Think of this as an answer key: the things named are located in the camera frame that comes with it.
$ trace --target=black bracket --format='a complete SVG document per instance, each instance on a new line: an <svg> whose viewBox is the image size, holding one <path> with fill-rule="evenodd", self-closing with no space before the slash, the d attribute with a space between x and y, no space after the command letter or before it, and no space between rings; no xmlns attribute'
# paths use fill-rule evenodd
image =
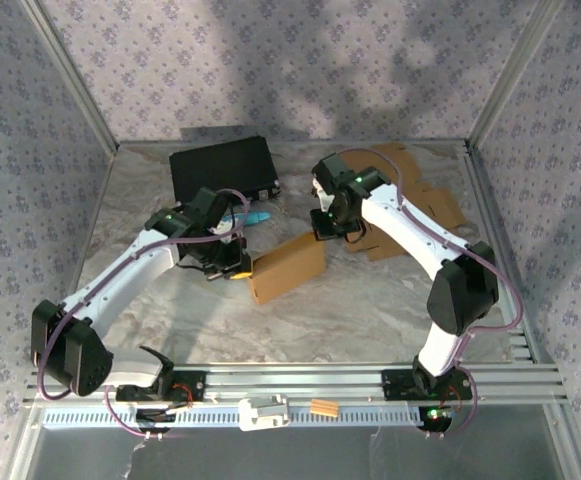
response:
<svg viewBox="0 0 581 480"><path fill-rule="evenodd" d="M139 427L139 431L143 433L150 432L151 434L164 434L170 431L170 427L155 427L155 424L172 424L177 416L174 413L166 413L164 410L154 409L139 409L135 414L135 420Z"/></svg>
<svg viewBox="0 0 581 480"><path fill-rule="evenodd" d="M155 353L151 349L142 348L150 353ZM121 385L117 388L115 400L117 402L166 402L171 405L185 405L189 401L189 396L192 396L194 402L203 401L205 390L206 372L202 370L174 370L174 365L170 362L164 363L159 379L151 387Z"/></svg>
<svg viewBox="0 0 581 480"><path fill-rule="evenodd" d="M415 381L412 370L388 369L381 372L383 397L388 401L427 401L442 402L455 398L454 389L461 401L472 399L472 388L468 376L456 368L438 377L436 384L427 392Z"/></svg>
<svg viewBox="0 0 581 480"><path fill-rule="evenodd" d="M332 221L328 213L319 209L310 210L310 219L314 237L318 241L344 237L349 233L360 232L362 228L359 220L353 220L345 225L337 225Z"/></svg>

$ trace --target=wire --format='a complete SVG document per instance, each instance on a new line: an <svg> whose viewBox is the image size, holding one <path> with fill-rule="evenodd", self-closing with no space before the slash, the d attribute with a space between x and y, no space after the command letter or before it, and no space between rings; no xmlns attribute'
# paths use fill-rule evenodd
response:
<svg viewBox="0 0 581 480"><path fill-rule="evenodd" d="M121 420L121 417L119 415L117 415L117 412L114 411L114 409L112 408L112 405L110 405L110 385L108 385L106 387L106 391L103 394L103 401L106 404L106 408L108 409L108 412L110 412L110 415L112 415L112 418L114 418L114 420L119 424L119 426L121 428L123 428L126 432L128 432L132 435L135 435L137 437L145 437L146 436L145 433L138 432L137 430L132 428L130 425L125 423L123 420Z"/></svg>
<svg viewBox="0 0 581 480"><path fill-rule="evenodd" d="M499 270L495 265L488 262L486 259L480 257L479 255L471 252L467 248L464 248L461 245L457 245L456 243L448 241L446 238L442 237L437 232L435 232L434 230L430 229L427 225L422 223L417 217L415 217L412 214L412 212L410 212L407 205L404 204L405 197L403 196L403 174L401 172L401 168L399 167L399 165L397 165L397 163L394 160L392 160L388 155L386 155L383 152L380 152L379 150L375 150L374 148L365 148L365 147L347 148L347 149L339 152L339 154L346 153L346 152L353 152L353 151L370 152L370 153L373 153L375 155L378 155L383 160L388 162L388 164L390 166L392 166L392 168L394 168L396 170L397 174L399 175L399 178L397 179L397 186L396 186L396 188L397 188L397 206L398 206L398 208L401 209L401 211L403 211L405 216L412 223L414 223L419 228L419 230L421 230L422 232L424 232L428 236L432 237L437 242L440 242L441 244L445 245L446 247L470 257L471 259L473 259L474 261L479 263L481 266L490 270L506 286L508 291L512 294L512 297L514 298L514 301L516 303L516 307L517 307L516 310L517 311L516 311L516 315L515 315L514 319L512 320L512 322L510 322L506 325L500 326L500 327L487 327L487 326L481 326L481 325L476 325L476 326L471 325L466 330L466 333L465 333L463 340L461 340L461 342L459 342L459 346L457 347L457 350L456 350L456 353L454 356L453 366L457 370L464 372L466 374L466 376L468 377L468 379L470 380L470 385L472 387L472 398L473 398L472 406L473 406L473 408L471 409L470 413L468 414L468 417L466 418L466 420L458 428L453 430L454 433L457 433L457 432L463 430L464 428L466 428L468 423L470 423L470 421L474 417L476 410L477 410L477 401L478 401L478 399L477 399L477 385L474 382L474 377L472 376L472 374L468 370L459 366L459 363L461 362L461 355L463 355L463 352L465 352L466 348L468 347L468 343L470 342L470 339L474 338L474 336L477 333L479 333L479 332L505 332L507 330L511 330L513 328L516 328L519 325L519 323L521 323L521 320L523 319L523 300L521 298L521 294L519 293L519 291L516 289L516 287L512 283L512 280L510 280L507 277L507 275L505 273L503 273L501 270Z"/></svg>
<svg viewBox="0 0 581 480"><path fill-rule="evenodd" d="M153 243L149 243L148 245L144 245L139 250L134 252L134 255L128 256L124 258L119 264L113 268L99 283L97 283L94 287L90 289L90 291L83 297L83 300L75 304L65 316L57 323L55 329L53 330L50 338L48 339L48 343L46 343L46 347L41 354L41 358L37 361L37 390L41 397L48 401L55 401L61 400L62 398L67 397L70 394L70 389L65 390L57 395L50 395L44 384L46 368L48 366L48 359L50 358L50 353L52 349L55 347L57 341L59 340L59 336L66 328L70 320L74 318L74 315L85 305L92 300L95 295L97 295L108 283L110 283L119 273L121 273L129 264L141 258L146 252L150 250L154 250L155 248L160 248L169 245L181 245L181 244L200 244L200 243L209 243L209 242L216 242L221 240L222 238L229 237L231 235L237 234L239 235L243 227L245 226L246 220L248 218L248 213L250 212L250 203L248 199L238 190L234 190L232 188L224 188L218 190L217 193L230 193L235 195L241 201L243 205L243 218L236 223L234 228L231 228L227 232L219 233L216 235L210 235L206 237L184 237L184 238L167 238L165 240L159 240Z"/></svg>
<svg viewBox="0 0 581 480"><path fill-rule="evenodd" d="M346 242L348 243L348 245L354 245L355 243L359 243L361 240L363 240L363 237L366 236L366 233L368 233L368 229L366 228L366 223L363 220L360 221L359 223L361 223L361 235L359 235L354 240L350 241L350 240L348 240L348 234L346 234Z"/></svg>
<svg viewBox="0 0 581 480"><path fill-rule="evenodd" d="M194 402L194 395L192 395L192 390L190 390L190 388L187 385L185 385L183 383L175 383L174 385L172 385L172 388L181 388L182 390L184 390L188 394L188 398L186 400L186 403L181 405L182 407L185 407L186 405L190 405L191 403Z"/></svg>
<svg viewBox="0 0 581 480"><path fill-rule="evenodd" d="M448 386L448 391L454 393L455 397L457 397L457 400L459 400L459 406L457 407L457 412L458 412L459 410L461 410L461 407L463 405L463 401L461 400L461 395L459 395L459 392L457 391L457 389L454 388L452 385ZM448 395L446 394L445 398L439 404L439 408L442 408L446 404L447 400L448 400Z"/></svg>
<svg viewBox="0 0 581 480"><path fill-rule="evenodd" d="M203 269L203 267L199 267L197 265L179 265L177 263L177 267L183 268L184 270L197 270L201 273L206 273L206 271Z"/></svg>

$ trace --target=patterned wallpaper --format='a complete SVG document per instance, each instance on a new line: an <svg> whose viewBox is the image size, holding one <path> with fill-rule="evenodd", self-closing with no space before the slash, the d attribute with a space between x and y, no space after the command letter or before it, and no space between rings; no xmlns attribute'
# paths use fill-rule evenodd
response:
<svg viewBox="0 0 581 480"><path fill-rule="evenodd" d="M117 141L461 137L536 0L44 0Z"/></svg>
<svg viewBox="0 0 581 480"><path fill-rule="evenodd" d="M559 13L481 153L581 430L581 0Z"/></svg>
<svg viewBox="0 0 581 480"><path fill-rule="evenodd" d="M30 313L65 295L107 159L14 0L0 0L0 472L31 380Z"/></svg>

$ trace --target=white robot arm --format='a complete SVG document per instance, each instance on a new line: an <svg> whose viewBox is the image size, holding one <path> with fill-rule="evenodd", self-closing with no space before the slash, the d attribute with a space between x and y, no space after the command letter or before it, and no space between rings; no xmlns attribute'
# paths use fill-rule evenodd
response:
<svg viewBox="0 0 581 480"><path fill-rule="evenodd" d="M418 386L424 391L433 389L453 368L467 327L499 298L494 274L448 245L460 245L494 263L492 249L483 242L470 246L444 230L405 197L399 198L397 187L374 168L353 172L339 155L332 155L321 160L313 174L321 204L320 210L310 212L317 239L359 231L360 222L366 221L398 242L433 280L427 305L433 323L413 365Z"/></svg>
<svg viewBox="0 0 581 480"><path fill-rule="evenodd" d="M202 189L186 208L160 210L88 285L61 304L42 301L32 314L31 334L32 360L40 377L47 373L79 396L102 385L132 385L163 396L176 380L166 357L146 347L107 348L102 339L128 304L186 255L201 263L208 279L251 273L244 239L223 227L217 232L227 202L226 196ZM199 242L199 237L224 241Z"/></svg>

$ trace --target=cardboard box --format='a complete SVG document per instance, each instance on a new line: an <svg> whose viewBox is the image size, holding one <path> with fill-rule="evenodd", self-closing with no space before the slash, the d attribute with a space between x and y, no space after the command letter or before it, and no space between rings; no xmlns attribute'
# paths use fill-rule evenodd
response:
<svg viewBox="0 0 581 480"><path fill-rule="evenodd" d="M248 282L253 298L263 305L325 270L325 242L309 232L255 259Z"/></svg>
<svg viewBox="0 0 581 480"><path fill-rule="evenodd" d="M421 170L414 156L405 150L402 143L394 142L372 148L385 153L399 165L403 174L404 195L419 210L449 231L454 232L457 227L468 223L450 190L432 188L428 183L419 182ZM370 152L346 152L342 154L342 158L353 170L360 171L367 167L375 167L390 177L393 183L399 179L398 173L388 162ZM367 232L361 241L350 243L357 240L360 233L348 236L346 242L348 251L365 250L368 258L373 261L408 253L379 228L368 223L365 225Z"/></svg>

